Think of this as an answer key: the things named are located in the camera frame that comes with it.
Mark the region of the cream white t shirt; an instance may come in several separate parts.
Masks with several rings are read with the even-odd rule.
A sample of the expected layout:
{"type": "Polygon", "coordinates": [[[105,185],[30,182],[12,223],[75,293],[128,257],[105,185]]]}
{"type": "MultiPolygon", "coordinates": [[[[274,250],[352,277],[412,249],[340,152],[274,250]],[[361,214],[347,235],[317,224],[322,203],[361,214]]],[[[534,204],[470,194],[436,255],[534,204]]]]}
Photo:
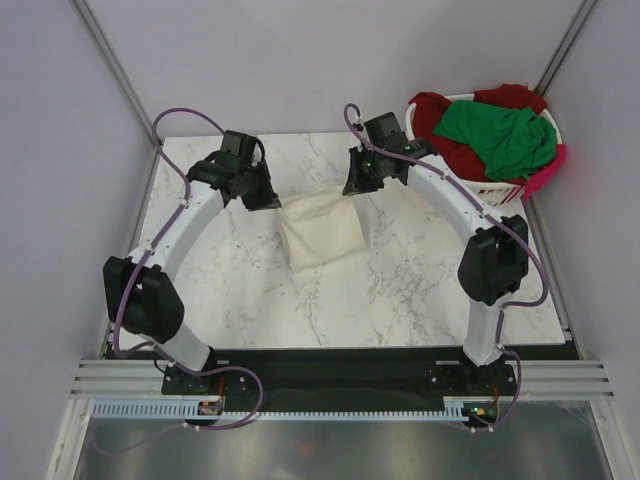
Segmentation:
{"type": "Polygon", "coordinates": [[[284,197],[278,228],[294,273],[366,248],[353,200],[340,186],[284,197]]]}

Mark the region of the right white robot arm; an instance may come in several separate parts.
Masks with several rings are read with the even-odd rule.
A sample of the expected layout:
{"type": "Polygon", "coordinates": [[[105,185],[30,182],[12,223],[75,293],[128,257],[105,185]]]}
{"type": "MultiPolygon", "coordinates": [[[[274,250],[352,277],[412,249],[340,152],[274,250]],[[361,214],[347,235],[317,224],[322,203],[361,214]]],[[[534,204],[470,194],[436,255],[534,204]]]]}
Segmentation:
{"type": "Polygon", "coordinates": [[[481,393],[494,381],[490,364],[503,354],[504,309],[529,272],[528,225],[520,215],[500,216],[463,185],[441,156],[417,141],[399,153],[366,146],[349,150],[345,196],[374,193],[387,178],[424,197],[464,243],[457,278],[470,301],[463,343],[470,361],[458,368],[457,377],[465,391],[481,393]]]}

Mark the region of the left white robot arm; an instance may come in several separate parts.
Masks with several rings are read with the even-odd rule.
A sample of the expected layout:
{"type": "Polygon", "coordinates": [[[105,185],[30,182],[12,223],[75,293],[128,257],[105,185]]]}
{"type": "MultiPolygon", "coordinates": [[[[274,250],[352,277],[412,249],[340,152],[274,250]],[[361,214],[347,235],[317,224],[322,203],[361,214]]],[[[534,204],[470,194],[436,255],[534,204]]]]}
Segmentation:
{"type": "Polygon", "coordinates": [[[229,202],[240,199],[248,211],[281,206],[271,185],[267,163],[243,160],[216,151],[196,162],[186,175],[185,196],[156,229],[151,240],[126,257],[110,257],[103,267],[108,316],[114,324],[113,350],[122,329],[138,335],[185,370],[185,382],[208,393],[219,382],[219,369],[209,363],[213,350],[185,321],[185,306],[174,280],[196,240],[229,202]]]}

